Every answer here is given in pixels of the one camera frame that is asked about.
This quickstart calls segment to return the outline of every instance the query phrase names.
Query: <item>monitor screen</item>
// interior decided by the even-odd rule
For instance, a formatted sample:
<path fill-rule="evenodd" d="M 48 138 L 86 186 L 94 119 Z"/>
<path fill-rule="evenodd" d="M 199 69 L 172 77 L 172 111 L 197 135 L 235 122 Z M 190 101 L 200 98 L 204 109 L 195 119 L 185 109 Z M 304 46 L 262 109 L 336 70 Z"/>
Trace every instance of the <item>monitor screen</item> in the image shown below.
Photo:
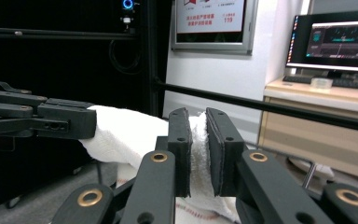
<path fill-rule="evenodd" d="M 295 16 L 286 66 L 358 73 L 358 11 Z"/>

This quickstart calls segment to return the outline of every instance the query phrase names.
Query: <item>white towel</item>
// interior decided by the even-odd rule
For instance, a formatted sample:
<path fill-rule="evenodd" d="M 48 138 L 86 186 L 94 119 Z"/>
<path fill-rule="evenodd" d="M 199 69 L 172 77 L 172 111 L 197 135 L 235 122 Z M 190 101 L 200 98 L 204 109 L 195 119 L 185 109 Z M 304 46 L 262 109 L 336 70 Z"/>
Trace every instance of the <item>white towel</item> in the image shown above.
<path fill-rule="evenodd" d="M 119 162 L 119 185 L 136 175 L 144 154 L 155 149 L 157 137 L 168 135 L 168 122 L 163 119 L 110 106 L 94 105 L 89 109 L 97 112 L 95 136 L 80 142 L 92 158 Z M 235 199 L 213 196 L 205 113 L 189 121 L 193 135 L 191 198 L 176 199 L 175 223 L 240 223 Z"/>

